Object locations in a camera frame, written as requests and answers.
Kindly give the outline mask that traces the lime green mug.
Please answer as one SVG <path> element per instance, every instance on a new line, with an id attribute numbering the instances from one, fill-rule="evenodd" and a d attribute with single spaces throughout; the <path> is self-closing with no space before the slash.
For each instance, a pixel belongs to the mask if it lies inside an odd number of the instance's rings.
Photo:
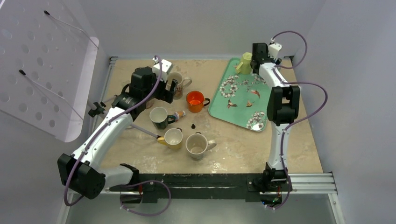
<path id="1" fill-rule="evenodd" d="M 237 74 L 250 74 L 252 72 L 251 68 L 251 60 L 252 60 L 252 53 L 246 52 L 243 53 L 239 64 L 235 67 Z"/>

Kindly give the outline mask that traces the cream mug with coral print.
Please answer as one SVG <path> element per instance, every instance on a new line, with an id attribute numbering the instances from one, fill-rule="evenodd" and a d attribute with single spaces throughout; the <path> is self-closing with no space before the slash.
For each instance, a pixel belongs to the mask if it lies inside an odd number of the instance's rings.
<path id="1" fill-rule="evenodd" d="M 189 86 L 192 83 L 192 79 L 190 77 L 184 77 L 179 72 L 171 72 L 168 75 L 168 84 L 167 86 L 170 87 L 172 80 L 177 81 L 176 91 L 174 95 L 174 99 L 180 99 L 183 96 L 184 87 Z"/>

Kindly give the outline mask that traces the dark teal mug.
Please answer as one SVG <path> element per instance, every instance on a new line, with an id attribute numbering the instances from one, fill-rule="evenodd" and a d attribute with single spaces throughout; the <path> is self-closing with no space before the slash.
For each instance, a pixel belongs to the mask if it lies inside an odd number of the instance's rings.
<path id="1" fill-rule="evenodd" d="M 164 107 L 153 108 L 149 117 L 153 125 L 159 130 L 166 129 L 169 124 L 176 121 L 176 117 L 174 115 L 169 115 Z"/>

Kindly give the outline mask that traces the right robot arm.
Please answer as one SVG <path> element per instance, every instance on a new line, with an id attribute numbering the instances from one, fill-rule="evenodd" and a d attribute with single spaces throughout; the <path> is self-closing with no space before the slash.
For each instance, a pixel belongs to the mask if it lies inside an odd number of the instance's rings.
<path id="1" fill-rule="evenodd" d="M 287 175 L 287 144 L 290 125 L 299 114 L 300 88 L 287 83 L 279 72 L 279 60 L 275 57 L 281 45 L 253 43 L 250 66 L 270 89 L 267 117 L 271 122 L 272 137 L 269 159 L 261 178 L 266 189 L 273 190 L 285 184 Z"/>

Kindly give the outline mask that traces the yellow mug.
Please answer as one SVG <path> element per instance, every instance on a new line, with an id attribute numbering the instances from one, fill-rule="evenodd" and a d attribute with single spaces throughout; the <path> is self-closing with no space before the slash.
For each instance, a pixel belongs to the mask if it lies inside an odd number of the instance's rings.
<path id="1" fill-rule="evenodd" d="M 179 150 L 183 144 L 183 131 L 181 128 L 171 128 L 163 137 L 157 139 L 157 143 L 166 145 L 169 149 Z"/>

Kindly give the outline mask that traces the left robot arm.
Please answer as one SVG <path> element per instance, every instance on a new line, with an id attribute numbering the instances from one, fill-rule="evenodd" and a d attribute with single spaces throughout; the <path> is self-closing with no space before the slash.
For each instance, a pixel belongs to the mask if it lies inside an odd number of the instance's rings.
<path id="1" fill-rule="evenodd" d="M 131 82 L 116 96 L 102 123 L 72 154 L 62 154 L 57 165 L 62 184 L 88 199 L 96 198 L 103 189 L 123 186 L 133 191 L 139 186 L 139 170 L 128 164 L 100 169 L 108 150 L 122 132 L 146 109 L 146 102 L 156 98 L 172 103 L 175 79 L 167 80 L 167 73 L 157 75 L 151 67 L 137 68 Z"/>

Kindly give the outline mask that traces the beige dragon print mug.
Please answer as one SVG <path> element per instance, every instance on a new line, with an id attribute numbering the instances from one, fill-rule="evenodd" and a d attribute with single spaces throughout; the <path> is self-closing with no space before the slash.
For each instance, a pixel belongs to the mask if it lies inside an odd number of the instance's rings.
<path id="1" fill-rule="evenodd" d="M 196 132 L 190 135 L 186 142 L 186 150 L 189 156 L 196 161 L 203 159 L 205 152 L 216 147 L 215 140 L 208 140 L 202 133 Z"/>

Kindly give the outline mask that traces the orange mug black handle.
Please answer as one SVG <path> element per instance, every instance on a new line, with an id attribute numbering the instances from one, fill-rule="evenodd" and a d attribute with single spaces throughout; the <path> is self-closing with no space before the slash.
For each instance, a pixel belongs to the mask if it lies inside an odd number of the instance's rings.
<path id="1" fill-rule="evenodd" d="M 186 95 L 186 102 L 188 110 L 192 113 L 198 113 L 210 104 L 210 99 L 205 98 L 199 91 L 191 91 Z"/>

